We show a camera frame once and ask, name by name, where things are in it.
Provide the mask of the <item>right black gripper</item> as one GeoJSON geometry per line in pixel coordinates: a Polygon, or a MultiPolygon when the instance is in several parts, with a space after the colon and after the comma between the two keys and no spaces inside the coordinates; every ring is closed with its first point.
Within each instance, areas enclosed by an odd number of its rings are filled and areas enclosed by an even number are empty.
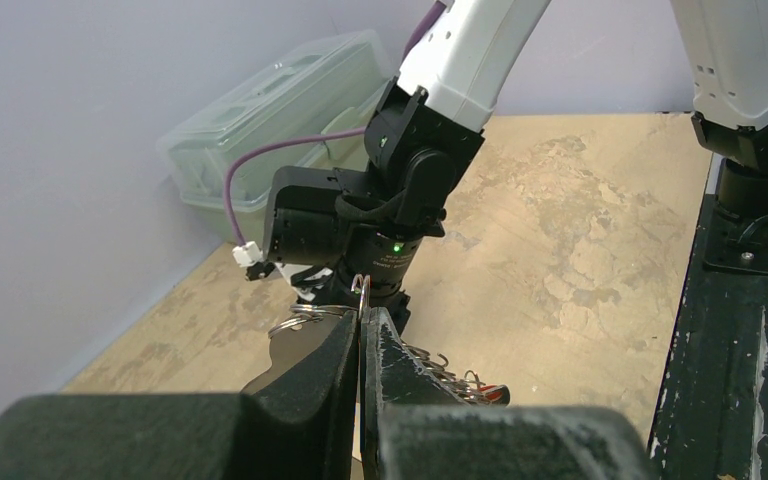
{"type": "Polygon", "coordinates": [[[269,191],[264,257],[301,266],[290,284],[311,306],[354,304],[354,277],[369,276],[370,305],[386,308],[403,331],[411,316],[403,289],[411,236],[394,222],[403,201],[403,193],[382,190],[369,172],[281,167],[269,191]]]}

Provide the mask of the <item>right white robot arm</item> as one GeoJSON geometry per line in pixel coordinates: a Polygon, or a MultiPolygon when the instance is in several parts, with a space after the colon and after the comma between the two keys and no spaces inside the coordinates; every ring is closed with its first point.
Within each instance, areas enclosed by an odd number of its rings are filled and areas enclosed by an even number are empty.
{"type": "MultiPolygon", "coordinates": [[[[693,68],[699,144],[724,164],[717,208],[728,268],[758,267],[768,248],[768,1],[675,1],[693,68]]],[[[259,242],[233,249],[249,276],[293,266],[306,320],[356,302],[410,317],[403,279],[423,239],[442,237],[448,196],[484,143],[510,71],[544,1],[437,1],[405,48],[368,124],[361,171],[284,166],[273,177],[259,242]]]]}

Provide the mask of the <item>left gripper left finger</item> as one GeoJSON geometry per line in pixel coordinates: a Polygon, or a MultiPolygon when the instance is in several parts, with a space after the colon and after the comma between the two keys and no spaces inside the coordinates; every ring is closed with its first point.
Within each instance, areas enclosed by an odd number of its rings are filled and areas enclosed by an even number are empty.
{"type": "Polygon", "coordinates": [[[254,394],[37,395],[0,415],[0,479],[346,479],[359,325],[254,394]]]}

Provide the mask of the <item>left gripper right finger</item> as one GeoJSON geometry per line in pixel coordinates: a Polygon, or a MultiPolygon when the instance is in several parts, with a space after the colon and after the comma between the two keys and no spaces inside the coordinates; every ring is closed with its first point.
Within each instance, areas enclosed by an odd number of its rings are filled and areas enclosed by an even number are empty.
{"type": "Polygon", "coordinates": [[[403,346],[384,308],[360,316],[367,479],[653,479],[631,423],[597,406],[470,405],[403,346]]]}

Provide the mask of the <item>silver foot-shaped keyring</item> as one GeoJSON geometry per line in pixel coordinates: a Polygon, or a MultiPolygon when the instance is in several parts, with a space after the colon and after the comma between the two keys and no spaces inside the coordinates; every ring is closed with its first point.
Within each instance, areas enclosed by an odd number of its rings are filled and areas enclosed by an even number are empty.
{"type": "MultiPolygon", "coordinates": [[[[349,299],[349,304],[293,304],[290,316],[268,331],[270,366],[242,391],[255,394],[289,372],[322,346],[344,317],[361,319],[372,312],[372,282],[368,275],[354,276],[349,299]]],[[[394,342],[396,354],[393,361],[380,367],[383,401],[402,405],[482,407],[505,407],[510,403],[508,386],[486,383],[472,370],[457,375],[448,369],[447,357],[410,345],[393,331],[384,331],[382,338],[394,342]]]]}

